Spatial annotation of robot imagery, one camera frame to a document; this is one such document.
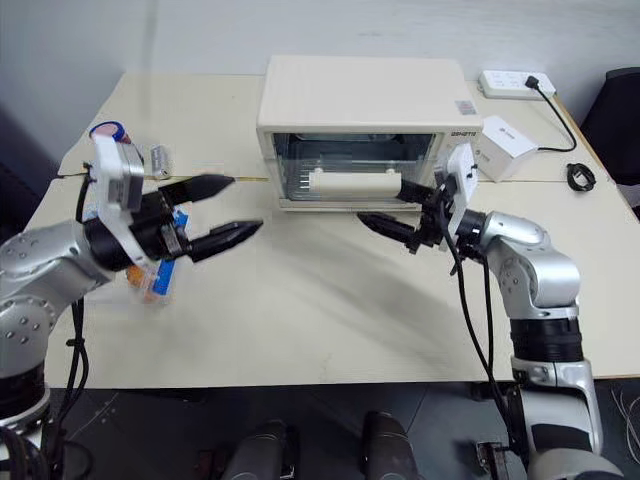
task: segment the dark floor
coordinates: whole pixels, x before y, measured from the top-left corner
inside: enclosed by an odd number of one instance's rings
[[[623,388],[628,403],[640,395],[640,380],[596,386],[604,455],[627,478],[640,478],[640,466],[626,450],[612,387]],[[469,386],[460,383],[207,389],[182,391],[174,398],[89,390],[68,427],[70,437],[93,452],[94,479],[197,479],[199,451],[239,440],[272,418],[301,431],[301,478],[361,479],[356,468],[359,434],[372,409],[390,412],[404,425],[427,479],[481,478],[473,445],[506,440],[494,405],[472,400]],[[509,462],[512,479],[526,478],[517,458]],[[72,459],[70,469],[81,463]]]

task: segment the toaster oven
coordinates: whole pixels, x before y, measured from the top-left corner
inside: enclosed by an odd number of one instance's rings
[[[257,119],[286,210],[401,210],[402,178],[482,131],[460,66],[418,58],[274,56]]]

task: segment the label sticker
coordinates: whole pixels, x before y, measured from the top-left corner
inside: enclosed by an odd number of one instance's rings
[[[456,107],[461,115],[476,115],[476,107],[471,100],[456,100]]]

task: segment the power strip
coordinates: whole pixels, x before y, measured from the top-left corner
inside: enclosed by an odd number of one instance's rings
[[[525,100],[542,100],[535,90],[527,87],[524,82],[529,75],[540,80],[540,90],[551,97],[556,93],[549,77],[540,72],[510,72],[505,70],[484,70],[478,79],[480,90],[487,98],[520,98]]]

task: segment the white table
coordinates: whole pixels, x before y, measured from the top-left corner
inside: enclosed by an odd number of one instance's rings
[[[125,75],[96,118],[122,121],[134,141],[139,138],[134,126],[141,123],[136,104],[128,100],[137,81]],[[170,146],[176,173],[215,171],[209,160],[228,174],[263,174],[249,121],[253,117],[246,111],[257,106],[259,83],[256,77],[151,77],[152,110],[166,115],[153,116],[148,138],[157,136]],[[191,92],[180,109],[177,100],[169,99],[178,89]],[[197,92],[203,96],[199,105]],[[563,141],[542,103],[479,99],[478,107],[484,115],[501,114],[523,131],[528,126],[539,142]],[[91,160],[87,145],[83,136],[65,157],[61,172],[77,172],[77,162]],[[568,157],[596,171],[594,191],[582,195],[567,187],[563,166]],[[183,164],[186,159],[192,162]],[[537,155],[518,178],[481,183],[472,208],[505,211],[547,228],[582,274],[581,328],[594,374],[640,374],[634,278],[640,269],[635,254],[640,228],[635,217],[582,144],[570,155]],[[79,185],[79,178],[54,181],[29,226],[72,216]],[[123,274],[90,294],[85,322],[89,386],[484,380],[455,279],[448,275],[449,254],[421,248],[410,255],[351,214],[281,212],[269,183],[237,183],[194,205],[190,213],[194,233],[231,219],[258,217],[265,224],[248,242],[218,257],[197,265],[182,259],[169,305],[142,304]],[[470,309],[486,345],[482,272],[466,264]],[[493,293],[496,377],[510,379],[509,325],[495,282]],[[64,341],[70,336],[66,312],[47,356],[47,380],[54,386],[66,382],[70,349]]]

